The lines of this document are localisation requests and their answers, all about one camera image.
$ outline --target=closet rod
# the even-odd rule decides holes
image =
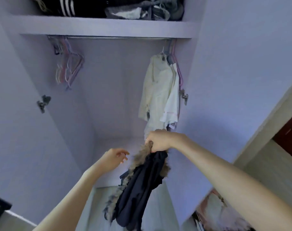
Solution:
[[[140,40],[171,40],[172,38],[155,38],[155,37],[117,37],[117,36],[66,36],[68,39],[140,39]]]

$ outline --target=upper shelf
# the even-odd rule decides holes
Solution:
[[[70,18],[18,15],[13,27],[20,34],[103,37],[195,38],[192,22]]]

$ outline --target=brown fur trim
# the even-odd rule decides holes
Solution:
[[[113,193],[109,197],[109,200],[106,202],[106,207],[103,210],[103,212],[104,212],[104,218],[107,221],[112,222],[114,209],[116,207],[116,203],[118,201],[119,196],[122,194],[122,192],[124,191],[124,189],[128,185],[130,179],[132,178],[134,169],[145,163],[146,156],[150,154],[151,148],[152,148],[152,142],[151,141],[147,142],[147,144],[142,145],[142,148],[139,151],[139,153],[133,157],[133,162],[132,162],[131,166],[129,167],[128,176],[124,178],[123,184],[121,186],[117,187],[115,193]],[[160,172],[160,176],[166,177],[168,172],[170,171],[170,169],[171,168],[167,164],[167,159],[165,159],[165,163],[164,163],[164,166]]]

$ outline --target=metal hinge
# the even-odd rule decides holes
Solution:
[[[184,92],[185,92],[184,89],[182,89],[182,90],[179,91],[180,97],[182,99],[184,99],[184,105],[187,105],[187,101],[189,99],[189,95],[188,94],[185,95]]]
[[[49,102],[51,100],[51,97],[50,96],[43,95],[41,98],[42,98],[42,102],[37,101],[37,105],[38,105],[41,113],[44,113],[45,112],[44,107],[49,104]]]

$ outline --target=person's right arm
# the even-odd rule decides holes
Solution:
[[[157,130],[147,140],[153,142],[152,152],[169,148],[182,152],[257,231],[292,231],[292,208],[244,171],[184,134]]]

